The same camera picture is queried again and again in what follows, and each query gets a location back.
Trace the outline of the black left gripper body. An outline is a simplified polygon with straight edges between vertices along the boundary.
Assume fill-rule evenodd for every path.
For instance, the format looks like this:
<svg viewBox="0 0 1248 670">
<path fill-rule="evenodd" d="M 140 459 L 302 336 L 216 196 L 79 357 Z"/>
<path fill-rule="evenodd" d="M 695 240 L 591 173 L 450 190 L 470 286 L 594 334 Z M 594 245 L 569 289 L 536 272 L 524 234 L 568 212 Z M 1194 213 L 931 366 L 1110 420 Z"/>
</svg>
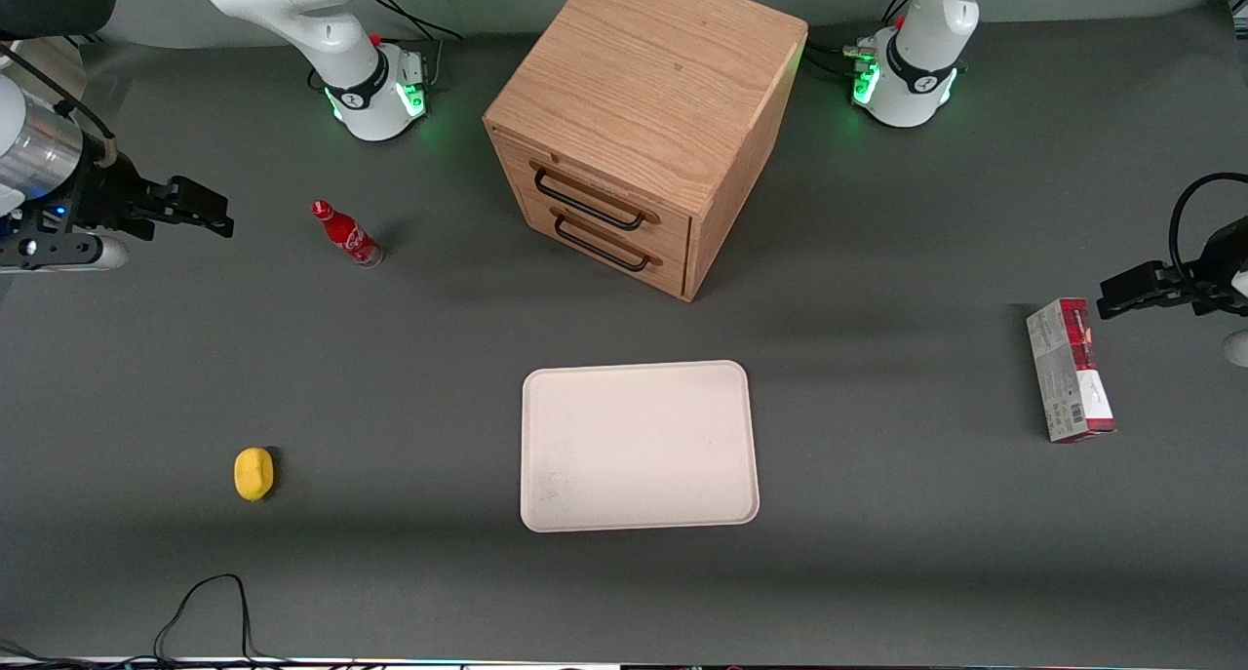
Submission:
<svg viewBox="0 0 1248 670">
<path fill-rule="evenodd" d="M 1182 269 L 1196 314 L 1247 316 L 1247 217 L 1211 235 L 1201 256 Z"/>
</svg>

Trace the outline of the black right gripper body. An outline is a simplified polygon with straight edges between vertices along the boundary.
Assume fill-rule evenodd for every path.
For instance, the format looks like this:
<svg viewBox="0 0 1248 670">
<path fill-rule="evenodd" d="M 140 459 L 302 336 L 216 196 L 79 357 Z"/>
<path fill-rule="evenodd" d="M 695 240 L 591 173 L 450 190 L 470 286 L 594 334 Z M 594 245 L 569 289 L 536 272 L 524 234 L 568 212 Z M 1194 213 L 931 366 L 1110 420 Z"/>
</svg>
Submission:
<svg viewBox="0 0 1248 670">
<path fill-rule="evenodd" d="M 86 142 L 80 162 L 59 192 L 59 227 L 71 230 L 121 231 L 150 242 L 156 225 L 170 225 L 172 217 L 156 198 L 156 183 L 139 173 L 129 155 L 120 153 L 112 165 L 99 163 L 105 153 L 101 142 Z"/>
</svg>

